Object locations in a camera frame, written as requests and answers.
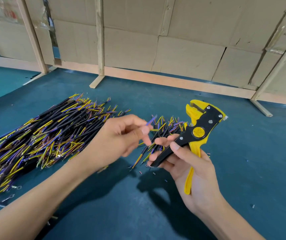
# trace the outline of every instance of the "wire stripper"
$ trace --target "wire stripper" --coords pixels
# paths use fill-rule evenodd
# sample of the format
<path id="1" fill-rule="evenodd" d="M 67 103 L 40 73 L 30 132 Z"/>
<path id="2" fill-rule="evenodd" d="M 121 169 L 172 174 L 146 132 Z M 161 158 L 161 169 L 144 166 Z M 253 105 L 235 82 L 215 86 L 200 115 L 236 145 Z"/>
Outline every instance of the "wire stripper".
<path id="1" fill-rule="evenodd" d="M 212 129 L 228 117 L 214 105 L 195 99 L 186 105 L 186 113 L 190 116 L 192 122 L 189 126 L 187 123 L 184 124 L 185 131 L 177 137 L 175 142 L 181 147 L 189 144 L 191 151 L 197 156 L 201 156 L 200 147 L 207 142 Z M 171 148 L 168 146 L 151 166 L 158 167 L 172 153 Z M 187 195 L 191 193 L 193 173 L 194 169 L 191 167 L 185 181 L 184 192 Z"/>

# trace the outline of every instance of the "yellow circular label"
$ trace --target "yellow circular label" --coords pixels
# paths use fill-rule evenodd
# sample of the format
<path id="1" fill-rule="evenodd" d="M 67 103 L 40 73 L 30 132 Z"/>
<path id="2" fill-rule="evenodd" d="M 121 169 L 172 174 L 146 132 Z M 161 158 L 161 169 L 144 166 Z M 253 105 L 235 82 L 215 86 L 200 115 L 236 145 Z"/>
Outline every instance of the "yellow circular label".
<path id="1" fill-rule="evenodd" d="M 196 127 L 193 129 L 193 135 L 197 138 L 201 138 L 205 135 L 205 130 L 201 127 Z"/>

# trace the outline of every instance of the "forearm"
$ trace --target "forearm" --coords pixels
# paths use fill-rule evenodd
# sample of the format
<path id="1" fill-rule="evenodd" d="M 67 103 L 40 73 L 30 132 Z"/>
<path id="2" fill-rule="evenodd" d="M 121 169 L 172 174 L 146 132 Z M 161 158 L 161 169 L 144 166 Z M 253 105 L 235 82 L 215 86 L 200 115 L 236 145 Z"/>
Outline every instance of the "forearm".
<path id="1" fill-rule="evenodd" d="M 60 203 L 96 168 L 82 166 L 80 155 L 32 190 L 0 210 L 1 239 L 34 239 Z"/>
<path id="2" fill-rule="evenodd" d="M 219 240 L 264 239 L 228 202 L 200 216 Z"/>

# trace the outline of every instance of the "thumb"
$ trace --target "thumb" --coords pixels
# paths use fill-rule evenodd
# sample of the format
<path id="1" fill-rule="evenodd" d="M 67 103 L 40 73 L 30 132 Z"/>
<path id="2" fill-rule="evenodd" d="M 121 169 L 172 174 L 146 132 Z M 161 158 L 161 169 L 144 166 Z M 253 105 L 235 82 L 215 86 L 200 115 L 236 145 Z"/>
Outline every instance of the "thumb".
<path id="1" fill-rule="evenodd" d="M 123 138 L 125 140 L 125 146 L 130 146 L 133 143 L 138 142 L 139 140 L 143 139 L 143 137 L 148 135 L 149 132 L 150 129 L 148 126 L 142 126 L 123 135 Z"/>
<path id="2" fill-rule="evenodd" d="M 189 149 L 180 147 L 174 141 L 172 141 L 169 146 L 171 147 L 173 153 L 175 153 L 176 156 L 191 165 L 196 172 L 197 169 L 200 169 L 204 165 L 204 162 L 206 162 L 202 158 L 191 152 Z"/>

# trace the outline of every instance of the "pile of cables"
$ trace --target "pile of cables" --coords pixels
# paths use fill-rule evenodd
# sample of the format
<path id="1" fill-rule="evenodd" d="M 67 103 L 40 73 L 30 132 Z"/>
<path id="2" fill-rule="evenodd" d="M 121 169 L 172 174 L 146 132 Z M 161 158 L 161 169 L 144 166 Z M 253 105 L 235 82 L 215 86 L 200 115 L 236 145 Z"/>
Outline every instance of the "pile of cables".
<path id="1" fill-rule="evenodd" d="M 155 132 L 151 142 L 152 144 L 150 146 L 145 146 L 141 155 L 136 160 L 136 162 L 129 168 L 131 170 L 135 168 L 135 166 L 139 163 L 139 161 L 143 158 L 144 154 L 147 153 L 147 156 L 144 158 L 144 160 L 141 162 L 141 165 L 149 158 L 149 156 L 155 152 L 155 151 L 163 151 L 165 150 L 165 147 L 161 145 L 155 144 L 155 139 L 158 137 L 168 137 L 169 135 L 173 134 L 181 134 L 183 131 L 185 131 L 185 124 L 184 121 L 179 121 L 179 118 L 171 117 L 168 122 L 165 121 L 164 117 L 161 116 L 158 121 L 153 120 L 153 129 L 152 132 Z"/>
<path id="2" fill-rule="evenodd" d="M 97 134 L 116 107 L 74 94 L 24 125 L 0 137 L 0 193 L 8 191 L 21 176 L 80 153 Z"/>

